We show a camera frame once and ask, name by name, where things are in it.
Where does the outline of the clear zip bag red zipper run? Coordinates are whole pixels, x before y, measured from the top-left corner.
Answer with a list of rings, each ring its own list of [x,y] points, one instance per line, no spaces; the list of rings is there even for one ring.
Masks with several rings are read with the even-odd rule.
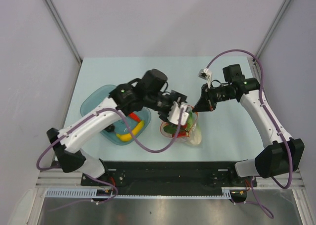
[[[187,127],[187,123],[180,127],[180,131],[176,139],[177,142],[185,143],[186,137],[188,137],[186,127]],[[164,137],[173,138],[176,133],[176,129],[177,129],[176,125],[172,125],[167,122],[162,122],[162,124],[160,125],[160,133]]]

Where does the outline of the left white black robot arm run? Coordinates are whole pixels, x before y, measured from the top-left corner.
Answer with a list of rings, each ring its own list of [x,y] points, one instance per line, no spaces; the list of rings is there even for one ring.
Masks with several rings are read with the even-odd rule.
[[[106,184],[109,179],[106,166],[101,159],[85,153],[82,147],[95,134],[119,120],[125,121],[128,115],[144,107],[156,111],[161,120],[176,125],[180,131],[189,117],[187,96],[174,90],[165,94],[161,90],[165,84],[167,76],[163,72],[148,70],[143,77],[116,86],[76,123],[60,130],[49,129],[46,135],[62,171],[80,171],[98,185]]]

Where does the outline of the green white lettuce head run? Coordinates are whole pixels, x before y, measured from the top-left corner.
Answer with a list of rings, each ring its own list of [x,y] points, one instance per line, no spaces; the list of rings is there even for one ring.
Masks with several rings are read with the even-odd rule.
[[[198,125],[198,113],[192,111],[189,112],[189,117],[187,120],[186,131],[188,137],[186,137],[185,143],[190,146],[198,146],[202,141],[201,130]]]

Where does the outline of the red orange carrot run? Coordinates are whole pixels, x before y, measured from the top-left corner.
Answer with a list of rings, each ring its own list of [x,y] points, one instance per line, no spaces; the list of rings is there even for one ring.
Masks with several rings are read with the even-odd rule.
[[[131,118],[135,122],[138,122],[138,123],[141,122],[141,119],[135,113],[130,113],[129,118]]]

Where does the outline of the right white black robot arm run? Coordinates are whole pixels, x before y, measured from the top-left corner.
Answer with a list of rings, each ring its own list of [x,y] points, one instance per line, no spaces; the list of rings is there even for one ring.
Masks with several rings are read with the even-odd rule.
[[[207,82],[201,87],[201,96],[193,111],[211,112],[219,102],[237,100],[251,117],[264,147],[254,159],[235,163],[235,169],[228,173],[229,183],[239,186],[246,177],[266,179],[296,171],[305,145],[300,138],[294,139],[281,125],[264,93],[260,92],[258,80],[246,78],[238,64],[223,68],[223,74],[225,83],[215,87],[212,85],[211,71],[207,68],[200,70],[198,76]]]

